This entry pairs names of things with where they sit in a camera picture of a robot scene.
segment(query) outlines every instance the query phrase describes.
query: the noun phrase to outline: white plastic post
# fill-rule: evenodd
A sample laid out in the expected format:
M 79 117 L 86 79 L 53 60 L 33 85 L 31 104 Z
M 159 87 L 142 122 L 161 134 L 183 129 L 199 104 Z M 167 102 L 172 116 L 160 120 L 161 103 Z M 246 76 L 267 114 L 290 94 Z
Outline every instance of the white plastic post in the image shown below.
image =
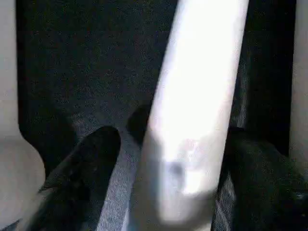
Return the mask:
M 18 127 L 15 1 L 0 1 L 0 229 L 21 218 L 44 183 L 38 152 Z
M 297 0 L 293 84 L 291 103 L 290 157 L 308 179 L 308 1 Z
M 179 1 L 122 230 L 210 230 L 247 6 Z

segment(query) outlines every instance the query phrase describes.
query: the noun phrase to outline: white rounded object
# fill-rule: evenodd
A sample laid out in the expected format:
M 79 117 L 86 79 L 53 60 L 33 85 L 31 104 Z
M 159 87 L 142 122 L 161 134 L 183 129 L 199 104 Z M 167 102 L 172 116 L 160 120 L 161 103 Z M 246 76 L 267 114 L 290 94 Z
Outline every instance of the white rounded object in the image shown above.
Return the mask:
M 39 153 L 18 127 L 15 1 L 0 1 L 0 229 L 20 219 L 45 181 Z

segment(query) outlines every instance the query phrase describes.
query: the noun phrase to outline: dark background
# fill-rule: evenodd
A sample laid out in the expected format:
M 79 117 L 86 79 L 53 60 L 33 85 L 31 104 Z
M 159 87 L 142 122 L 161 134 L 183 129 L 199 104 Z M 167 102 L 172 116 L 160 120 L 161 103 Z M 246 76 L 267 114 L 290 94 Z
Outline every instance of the dark background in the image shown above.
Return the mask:
M 94 130 L 112 125 L 120 132 L 99 224 L 104 231 L 122 226 L 140 154 L 126 125 L 153 98 L 176 4 L 17 1 L 20 130 L 47 174 Z M 231 116 L 232 126 L 259 134 L 285 155 L 294 19 L 295 1 L 250 0 Z

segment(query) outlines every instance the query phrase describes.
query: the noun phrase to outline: blurry object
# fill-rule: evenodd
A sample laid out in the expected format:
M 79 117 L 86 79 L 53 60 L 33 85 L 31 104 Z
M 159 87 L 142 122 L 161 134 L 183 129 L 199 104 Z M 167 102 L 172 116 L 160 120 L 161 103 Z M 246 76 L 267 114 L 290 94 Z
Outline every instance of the blurry object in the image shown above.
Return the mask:
M 210 229 L 247 6 L 179 1 L 123 230 Z
M 0 1 L 0 229 L 21 218 L 45 180 L 39 153 L 18 127 L 14 3 Z
M 105 197 L 120 142 L 113 127 L 88 135 L 49 175 L 16 230 L 95 230 L 102 204 L 92 194 Z M 100 204 L 98 214 L 92 212 L 93 203 Z
M 308 1 L 296 4 L 290 157 L 308 179 Z

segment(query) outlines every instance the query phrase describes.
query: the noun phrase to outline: white cylindrical rod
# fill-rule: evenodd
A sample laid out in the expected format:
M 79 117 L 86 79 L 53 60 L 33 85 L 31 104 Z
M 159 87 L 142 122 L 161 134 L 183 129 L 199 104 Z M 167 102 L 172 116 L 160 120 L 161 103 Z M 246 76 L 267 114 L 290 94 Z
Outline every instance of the white cylindrical rod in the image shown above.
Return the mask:
M 15 1 L 0 1 L 0 229 L 21 218 L 45 180 L 38 152 L 18 126 Z
M 290 157 L 308 179 L 308 1 L 297 0 L 293 58 Z
M 209 230 L 248 0 L 180 0 L 126 230 Z

